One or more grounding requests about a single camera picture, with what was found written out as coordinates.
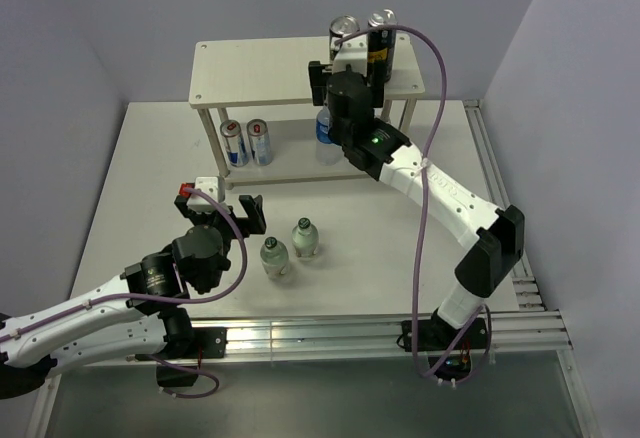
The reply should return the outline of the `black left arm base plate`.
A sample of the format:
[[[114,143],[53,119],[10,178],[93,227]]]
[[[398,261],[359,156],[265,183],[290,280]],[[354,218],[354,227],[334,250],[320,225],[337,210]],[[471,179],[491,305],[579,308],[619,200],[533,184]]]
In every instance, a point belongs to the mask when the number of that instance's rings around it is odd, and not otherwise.
[[[227,329],[224,327],[173,330],[162,336],[160,350],[134,354],[137,362],[156,366],[155,379],[160,391],[176,398],[196,399],[210,396],[220,387],[220,381],[203,367],[205,359],[221,359],[225,355]],[[188,393],[200,378],[210,379],[208,391]]]

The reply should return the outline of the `dark can yellow band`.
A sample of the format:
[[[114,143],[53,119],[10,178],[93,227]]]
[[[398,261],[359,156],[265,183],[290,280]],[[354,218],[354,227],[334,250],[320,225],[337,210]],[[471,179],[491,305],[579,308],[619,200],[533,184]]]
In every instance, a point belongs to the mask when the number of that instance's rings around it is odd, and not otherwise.
[[[391,9],[374,11],[368,18],[368,73],[370,78],[388,82],[392,76],[396,30],[384,29],[397,25],[396,14]]]

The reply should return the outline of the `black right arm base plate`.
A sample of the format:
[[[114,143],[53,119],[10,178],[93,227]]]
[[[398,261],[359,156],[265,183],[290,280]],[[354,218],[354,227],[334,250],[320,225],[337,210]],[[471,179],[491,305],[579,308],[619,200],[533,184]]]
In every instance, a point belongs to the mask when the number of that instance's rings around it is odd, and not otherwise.
[[[437,320],[419,319],[417,328],[417,350],[444,351],[456,338],[459,330],[451,328],[448,324]],[[488,328],[483,318],[476,318],[457,342],[454,351],[466,349],[484,349],[488,339]],[[412,322],[401,322],[401,333],[396,340],[399,348],[405,352],[412,351]]]

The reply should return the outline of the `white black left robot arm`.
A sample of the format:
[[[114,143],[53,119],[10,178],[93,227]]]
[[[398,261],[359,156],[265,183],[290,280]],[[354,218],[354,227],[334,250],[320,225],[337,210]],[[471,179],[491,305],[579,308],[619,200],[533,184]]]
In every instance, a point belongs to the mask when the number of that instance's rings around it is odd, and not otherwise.
[[[247,271],[245,240],[266,231],[263,198],[242,195],[238,217],[188,183],[174,200],[190,221],[186,233],[94,290],[39,312],[1,318],[1,396],[29,394],[49,378],[123,355],[146,355],[170,366],[191,352],[195,333],[186,306],[220,300],[215,293],[238,243]]]

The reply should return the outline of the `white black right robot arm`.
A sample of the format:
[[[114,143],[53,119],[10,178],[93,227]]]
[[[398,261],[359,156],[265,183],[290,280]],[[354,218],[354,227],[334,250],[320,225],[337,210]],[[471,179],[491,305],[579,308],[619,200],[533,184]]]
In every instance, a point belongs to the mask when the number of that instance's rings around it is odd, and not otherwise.
[[[312,101],[330,114],[329,137],[347,161],[374,180],[401,192],[439,221],[466,254],[454,270],[453,289],[432,314],[428,332],[438,345],[452,348],[468,332],[466,322],[493,294],[521,259],[523,213],[501,209],[467,190],[430,162],[393,125],[376,117],[383,83],[348,66],[308,65]]]

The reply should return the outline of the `clear glass bottle green cap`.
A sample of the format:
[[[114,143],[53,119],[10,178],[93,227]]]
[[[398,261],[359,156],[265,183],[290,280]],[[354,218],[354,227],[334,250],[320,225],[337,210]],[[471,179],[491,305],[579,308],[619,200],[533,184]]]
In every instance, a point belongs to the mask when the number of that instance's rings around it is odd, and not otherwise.
[[[311,258],[316,254],[319,232],[307,217],[298,220],[292,230],[292,244],[298,258]]]

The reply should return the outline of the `dark can silver top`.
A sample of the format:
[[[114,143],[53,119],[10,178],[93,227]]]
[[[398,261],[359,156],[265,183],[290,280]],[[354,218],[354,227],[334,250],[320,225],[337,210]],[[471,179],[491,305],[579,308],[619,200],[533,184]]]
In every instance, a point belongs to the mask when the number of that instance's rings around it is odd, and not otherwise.
[[[338,52],[336,42],[346,36],[360,30],[358,20],[351,15],[342,15],[334,18],[329,26],[329,60],[334,61]]]

